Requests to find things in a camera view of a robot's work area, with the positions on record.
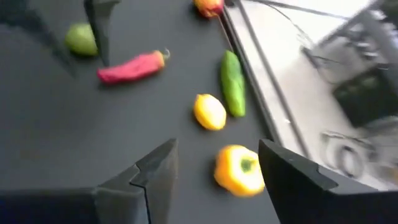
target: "green vegetable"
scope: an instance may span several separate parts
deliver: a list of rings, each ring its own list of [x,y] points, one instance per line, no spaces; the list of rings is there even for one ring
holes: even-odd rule
[[[221,83],[229,112],[235,117],[246,113],[244,77],[238,57],[227,50],[221,65]]]
[[[65,44],[72,52],[86,56],[98,55],[93,30],[89,24],[74,24],[69,28]]]

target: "table surface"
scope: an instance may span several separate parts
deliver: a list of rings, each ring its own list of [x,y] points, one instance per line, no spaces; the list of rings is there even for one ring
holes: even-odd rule
[[[30,7],[60,41],[72,23],[86,21],[81,1],[31,1]],[[247,115],[228,118],[222,131],[205,131],[193,119],[197,94],[222,99],[218,70],[228,43],[219,20],[201,19],[186,0],[124,0],[114,8],[111,65],[164,47],[172,56],[161,74],[110,88],[96,77],[100,59],[73,58],[73,78],[49,49],[0,24],[0,189],[99,185],[178,138],[170,223],[278,223],[266,192],[236,198],[212,178],[220,148],[256,151],[266,136],[253,93]]]

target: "red chili pepper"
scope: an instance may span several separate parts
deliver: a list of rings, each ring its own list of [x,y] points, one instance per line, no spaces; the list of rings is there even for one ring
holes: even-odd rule
[[[169,50],[166,54],[155,50],[150,54],[141,54],[130,61],[97,71],[99,79],[107,84],[130,82],[148,77],[164,67],[164,62],[170,57]]]

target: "white floor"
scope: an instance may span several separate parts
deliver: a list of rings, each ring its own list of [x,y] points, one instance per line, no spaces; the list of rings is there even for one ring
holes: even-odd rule
[[[368,0],[328,1],[330,3],[317,0],[280,0],[279,2],[341,16],[353,16],[369,4]],[[333,86],[319,77],[317,71],[300,52],[302,42],[299,41],[296,28],[277,11],[266,5],[245,0],[243,0],[243,5],[302,134],[303,141],[310,151],[311,158],[325,166],[321,152],[326,148],[331,152],[336,148],[336,145],[339,145],[340,140],[333,140],[329,142],[329,145],[326,145],[321,138],[322,132],[327,130],[338,131],[350,136],[359,136],[360,133],[349,125],[345,115],[332,97],[331,89]],[[299,25],[314,42],[320,41],[344,23],[342,19],[291,9],[279,9]],[[228,12],[233,19],[239,38],[243,42],[283,145],[298,154],[302,154],[301,148],[297,144],[297,137],[292,131],[290,121],[274,90],[271,79],[261,63],[241,12],[236,8],[229,9]],[[330,79],[333,79],[332,73],[325,72],[330,76]],[[383,182],[369,175],[369,170],[366,171],[366,174],[359,179],[360,182],[381,190],[388,188]]]

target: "fake vegetable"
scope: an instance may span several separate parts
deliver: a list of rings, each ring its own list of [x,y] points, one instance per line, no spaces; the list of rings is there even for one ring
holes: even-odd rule
[[[235,117],[246,114],[245,84],[238,57],[227,50],[221,64],[221,83],[229,112]]]
[[[72,25],[65,36],[65,44],[70,51],[86,56],[98,55],[93,30],[89,24]]]
[[[152,53],[134,57],[122,65],[99,69],[97,75],[102,82],[107,84],[131,82],[153,75],[164,67],[164,62],[169,57],[169,50],[166,49],[165,55],[155,50]]]
[[[254,196],[265,187],[257,153],[240,145],[225,146],[218,153],[214,178],[238,197]]]
[[[223,12],[224,0],[193,0],[200,14],[210,18]]]
[[[193,112],[198,122],[206,129],[217,131],[225,126],[224,106],[210,94],[197,95]]]

